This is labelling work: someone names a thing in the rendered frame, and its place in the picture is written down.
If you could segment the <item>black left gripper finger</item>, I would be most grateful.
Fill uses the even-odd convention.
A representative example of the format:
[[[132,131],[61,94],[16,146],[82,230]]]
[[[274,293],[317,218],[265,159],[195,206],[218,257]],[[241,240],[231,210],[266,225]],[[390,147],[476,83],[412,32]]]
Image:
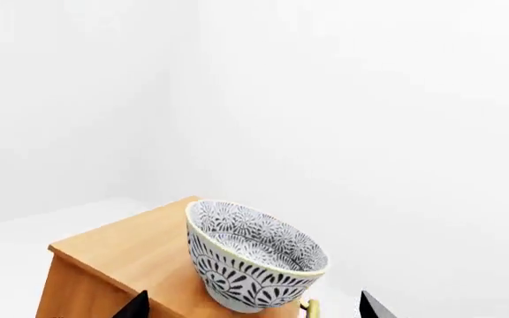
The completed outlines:
[[[114,314],[114,318],[149,318],[148,291],[142,291]]]

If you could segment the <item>black patterned white ceramic bowl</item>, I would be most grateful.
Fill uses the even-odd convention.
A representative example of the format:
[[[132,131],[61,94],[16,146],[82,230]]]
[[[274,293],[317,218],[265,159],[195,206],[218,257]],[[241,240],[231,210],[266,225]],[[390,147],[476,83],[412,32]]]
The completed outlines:
[[[209,296],[234,312],[295,301],[328,269],[327,254],[306,233],[255,208],[199,200],[185,213],[194,269]]]

